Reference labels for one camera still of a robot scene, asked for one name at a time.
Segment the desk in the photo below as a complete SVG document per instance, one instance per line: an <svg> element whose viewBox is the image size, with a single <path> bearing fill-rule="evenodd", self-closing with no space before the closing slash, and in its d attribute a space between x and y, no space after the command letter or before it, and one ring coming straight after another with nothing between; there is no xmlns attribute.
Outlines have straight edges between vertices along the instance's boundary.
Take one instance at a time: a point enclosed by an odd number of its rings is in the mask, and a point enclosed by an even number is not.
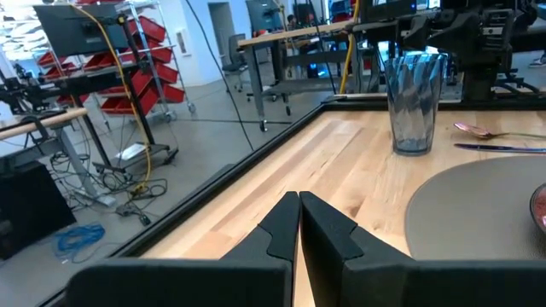
<svg viewBox="0 0 546 307"><path fill-rule="evenodd" d="M387 112L324 111L272 149L204 207L143 254L145 258L221 258L251 231L287 191L311 191L383 241L409 254L405 209L430 177L456 165L508 154L465 151L478 142L456 130L461 121L491 130L543 133L546 112L439 112L433 151L420 158L392 152ZM544 146L499 139L495 144ZM313 305L299 248L294 306Z"/></svg>
<svg viewBox="0 0 546 307"><path fill-rule="evenodd" d="M53 130L54 135L47 141L41 143L39 146L34 146L32 142L29 142L31 144L29 148L23 148L15 153L0 157L0 172L9 171L9 169L15 168L19 165L24 165L44 156L63 151L68 155L70 163L76 173L78 173L79 180L84 188L83 191L77 192L106 206L114 206L114 198L109 196L100 196L96 192L91 183L90 177L87 176L87 170L84 168L78 154L76 153L76 150L70 142L70 139L63 130L64 127L69 125L71 121L86 114L87 109L79 107L69 109L66 113L60 115L42 119L42 125ZM9 137L32 133L38 129L35 124L21 125L20 121L20 116L15 116L13 119L0 121L0 141Z"/></svg>
<svg viewBox="0 0 546 307"><path fill-rule="evenodd" d="M339 32L342 31L351 24L350 21L337 22L331 25L319 26L319 32ZM288 32L279 32L274 34L267 34L257 38L241 40L238 42L239 48L244 51L245 60L248 64L248 72L250 74L250 82L253 88L254 103L256 104L256 109L258 111L258 118L260 121L260 129L266 131L265 129L265 112L264 112L264 102L263 96L266 95L282 95L284 103L286 103L287 115L290 115L290 106L288 105L288 94L302 93L308 91L328 91L332 89L332 85L329 78L325 79L306 79L306 80L285 80L284 69L287 66L305 66L309 63L323 63L328 57L328 62L343 62L346 58L346 50L341 51L332 51L324 52L312 55L298 55L294 56L293 59L290 57L284 59L283 50L292 48L291 44L288 43L288 46L282 46L281 41L286 39L293 39L302 37L305 35L314 35L317 34L317 29L315 27L308 27L304 29L288 31ZM309 43L309 40L304 40L303 42L296 42L294 46L305 45ZM271 57L273 61L273 71L275 73L276 83L275 85L267 91L263 91L263 85L259 75L259 67L256 61L255 52L260 48L271 47ZM358 52L353 52L353 75L359 75L361 72L361 66L358 65L357 57L360 56ZM354 84L354 78L350 79L350 82ZM335 78L334 81L337 86L339 86L340 78Z"/></svg>

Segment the yellow cable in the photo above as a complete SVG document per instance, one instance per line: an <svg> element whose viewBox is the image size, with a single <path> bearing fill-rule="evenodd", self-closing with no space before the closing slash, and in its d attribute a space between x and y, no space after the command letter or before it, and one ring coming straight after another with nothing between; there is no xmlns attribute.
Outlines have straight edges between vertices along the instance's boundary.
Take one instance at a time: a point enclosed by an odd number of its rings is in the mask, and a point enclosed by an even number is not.
<svg viewBox="0 0 546 307"><path fill-rule="evenodd" d="M357 1L357 6L355 7L355 13L353 16L353 21L356 23L358 21L358 11L360 10L360 1ZM341 79L340 94L345 94L345 87L347 84L347 78L349 76L349 62L351 60L352 48L355 44L355 36L351 34L349 36L349 49L347 50L347 57L345 58L345 67L343 69L343 78Z"/></svg>
<svg viewBox="0 0 546 307"><path fill-rule="evenodd" d="M77 6L75 6L75 5L71 4L71 3L69 3L69 5L72 6L73 8L75 8L80 13L82 13L82 14L86 15L87 17L89 17L91 20L93 20L96 23L96 25L99 27L99 29L101 29L102 36L104 37L104 40L106 41L106 44L108 45L108 48L110 49L110 53L112 54L112 57L116 62L116 66L118 67L119 76L121 77L121 82L123 83L123 87L124 87L124 90L125 90L125 94L127 95L127 99L129 99L129 101L131 101L131 93L130 93L129 89L127 88L127 83L125 82L125 75L123 73L123 67L121 66L121 63L119 63L118 56L116 55L116 52L115 52L115 50L114 50L114 48L112 46L112 43L110 42L110 39L108 38L108 35L106 34L106 31L104 30L104 27L102 27L101 22L99 22L99 20L97 20L92 14L87 13L86 11L80 9L79 7L77 7ZM148 164L147 170L146 170L146 176L144 177L144 180L138 186L136 186L136 188L133 190L134 194L140 194L146 188L146 183L148 183L148 180L150 178L150 174L152 172L152 160L151 160L150 152L149 152L150 143L149 143L148 136L146 135L146 131L144 130L144 124L140 120L140 117L138 116L138 112L135 109L135 106L133 105L133 103L131 103L131 109L133 111L133 114L135 115L135 120L138 123L138 127L140 128L142 138L144 139L144 147L145 147L144 150L146 152L146 161L147 161L147 164Z"/></svg>

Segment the red bowl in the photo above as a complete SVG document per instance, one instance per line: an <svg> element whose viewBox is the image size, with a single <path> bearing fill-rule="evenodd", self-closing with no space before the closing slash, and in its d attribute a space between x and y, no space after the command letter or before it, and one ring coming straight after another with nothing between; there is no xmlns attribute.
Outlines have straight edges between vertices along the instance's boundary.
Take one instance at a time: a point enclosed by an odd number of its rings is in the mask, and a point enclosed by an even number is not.
<svg viewBox="0 0 546 307"><path fill-rule="evenodd" d="M530 207L532 220L546 233L546 183L538 187L532 194Z"/></svg>

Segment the black trim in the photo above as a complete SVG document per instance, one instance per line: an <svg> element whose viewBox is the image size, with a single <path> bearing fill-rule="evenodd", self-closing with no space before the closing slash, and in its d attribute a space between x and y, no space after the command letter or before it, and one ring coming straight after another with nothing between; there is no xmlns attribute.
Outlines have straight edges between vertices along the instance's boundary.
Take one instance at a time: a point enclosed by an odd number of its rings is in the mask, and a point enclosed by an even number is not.
<svg viewBox="0 0 546 307"><path fill-rule="evenodd" d="M262 147L249 154L241 162L230 167L216 180L208 182L184 198L178 206L167 212L159 221L143 230L128 240L123 246L110 254L109 257L138 257L143 255L150 247L157 244L172 230L194 215L210 200L221 194L233 182L250 171L255 165L267 158L269 154L277 150L281 145L304 129L310 122L323 112L327 111L386 111L386 97L335 97L330 98L318 107L307 113L302 119L294 122L281 134L274 137ZM546 100L526 98L519 100L502 99L494 102L462 102L440 104L440 110L450 111L536 111L546 110ZM39 306L62 306L64 293L61 289Z"/></svg>

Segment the spoon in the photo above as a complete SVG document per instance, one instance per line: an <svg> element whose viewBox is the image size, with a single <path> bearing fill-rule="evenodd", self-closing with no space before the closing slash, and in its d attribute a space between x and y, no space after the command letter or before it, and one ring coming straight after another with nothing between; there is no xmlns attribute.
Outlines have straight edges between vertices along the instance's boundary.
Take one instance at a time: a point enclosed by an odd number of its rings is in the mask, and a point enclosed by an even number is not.
<svg viewBox="0 0 546 307"><path fill-rule="evenodd" d="M546 136L541 136L541 135L534 135L534 134L528 134L528 133L516 133L516 132L503 132L503 133L492 133L492 132L489 132L488 130L484 129L484 128L479 128L479 127L476 127L476 126L472 126L472 125L467 125L467 124L463 124L463 123L455 123L454 126L458 129L458 130L462 130L462 131L465 131L473 136L476 136L480 139L483 139L483 140L492 140L496 137L501 137L501 136L526 136L526 137L535 137L535 138L541 138L541 139L546 139Z"/></svg>

